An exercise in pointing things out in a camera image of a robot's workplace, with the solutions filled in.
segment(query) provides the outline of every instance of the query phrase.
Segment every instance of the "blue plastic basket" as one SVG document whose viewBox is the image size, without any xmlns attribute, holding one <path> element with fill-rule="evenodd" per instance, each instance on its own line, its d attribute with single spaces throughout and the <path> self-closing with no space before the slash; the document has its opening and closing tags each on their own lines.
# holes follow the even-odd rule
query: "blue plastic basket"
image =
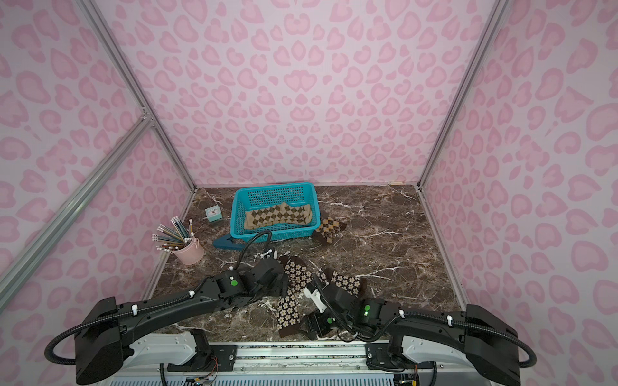
<svg viewBox="0 0 618 386">
<path fill-rule="evenodd" d="M 287 203 L 289 206 L 310 204 L 313 211 L 311 222 L 308 225 L 275 224 L 269 227 L 245 229 L 246 211 L 268 208 L 281 203 Z M 320 226 L 320 207 L 318 206 L 318 195 L 315 193 L 312 183 L 299 182 L 243 188 L 239 189 L 234 195 L 232 221 L 230 223 L 230 234 L 234 238 L 247 241 L 256 233 L 271 230 L 273 231 L 273 240 L 285 240 L 286 238 L 311 236 L 318 226 Z M 260 237 L 256 241 L 266 241 L 266 236 Z"/>
</svg>

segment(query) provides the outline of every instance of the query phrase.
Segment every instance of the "pink leopard print wall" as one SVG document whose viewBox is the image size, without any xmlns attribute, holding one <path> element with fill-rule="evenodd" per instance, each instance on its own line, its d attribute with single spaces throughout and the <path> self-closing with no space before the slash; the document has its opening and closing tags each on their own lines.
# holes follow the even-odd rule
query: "pink leopard print wall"
<svg viewBox="0 0 618 386">
<path fill-rule="evenodd" d="M 199 185 L 418 180 L 493 0 L 100 0 Z"/>
<path fill-rule="evenodd" d="M 0 275 L 136 122 L 71 0 L 0 4 Z"/>
<path fill-rule="evenodd" d="M 75 385 L 75 368 L 43 357 L 47 343 L 82 322 L 100 299 L 139 300 L 161 258 L 151 240 L 182 215 L 188 190 L 148 132 L 35 275 L 0 314 L 0 384 Z M 74 358 L 72 339 L 56 350 Z"/>
<path fill-rule="evenodd" d="M 516 1 L 426 190 L 526 386 L 618 383 L 617 59 L 618 2 Z"/>
</svg>

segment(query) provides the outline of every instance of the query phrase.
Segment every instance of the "pink pencil holder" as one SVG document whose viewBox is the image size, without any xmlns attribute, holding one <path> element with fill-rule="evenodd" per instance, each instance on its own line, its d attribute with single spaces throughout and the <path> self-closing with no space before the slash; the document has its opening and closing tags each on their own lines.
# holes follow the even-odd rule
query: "pink pencil holder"
<svg viewBox="0 0 618 386">
<path fill-rule="evenodd" d="M 189 245 L 181 250 L 172 251 L 178 257 L 178 260 L 186 266 L 191 266 L 200 261 L 204 256 L 204 247 L 200 245 L 197 237 L 193 237 Z"/>
</svg>

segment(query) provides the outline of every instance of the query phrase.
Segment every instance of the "brown argyle sock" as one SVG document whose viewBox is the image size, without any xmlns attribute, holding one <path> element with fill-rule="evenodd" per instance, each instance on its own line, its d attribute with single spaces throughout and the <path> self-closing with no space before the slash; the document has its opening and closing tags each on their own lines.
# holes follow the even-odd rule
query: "brown argyle sock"
<svg viewBox="0 0 618 386">
<path fill-rule="evenodd" d="M 345 230 L 346 226 L 347 224 L 345 222 L 328 217 L 322 220 L 322 223 L 313 231 L 311 237 L 318 240 L 322 245 L 329 245 L 332 244 L 335 234 Z"/>
<path fill-rule="evenodd" d="M 307 225 L 313 218 L 311 205 L 289 206 L 281 203 L 268 208 L 245 212 L 245 229 L 269 227 L 274 224 Z"/>
</svg>

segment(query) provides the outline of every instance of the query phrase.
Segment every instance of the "brown floral sock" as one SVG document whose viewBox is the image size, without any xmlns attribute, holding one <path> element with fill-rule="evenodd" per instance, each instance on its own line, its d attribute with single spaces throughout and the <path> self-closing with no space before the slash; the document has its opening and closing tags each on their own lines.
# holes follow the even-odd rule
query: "brown floral sock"
<svg viewBox="0 0 618 386">
<path fill-rule="evenodd" d="M 277 330 L 283 338 L 300 330 L 296 296 L 311 281 L 311 272 L 298 256 L 281 256 L 278 260 L 288 276 L 287 296 L 279 301 L 277 308 Z"/>
<path fill-rule="evenodd" d="M 320 272 L 320 278 L 323 282 L 335 283 L 335 285 L 349 293 L 360 296 L 367 285 L 367 280 L 364 277 L 353 277 L 340 275 L 332 268 L 325 268 Z"/>
</svg>

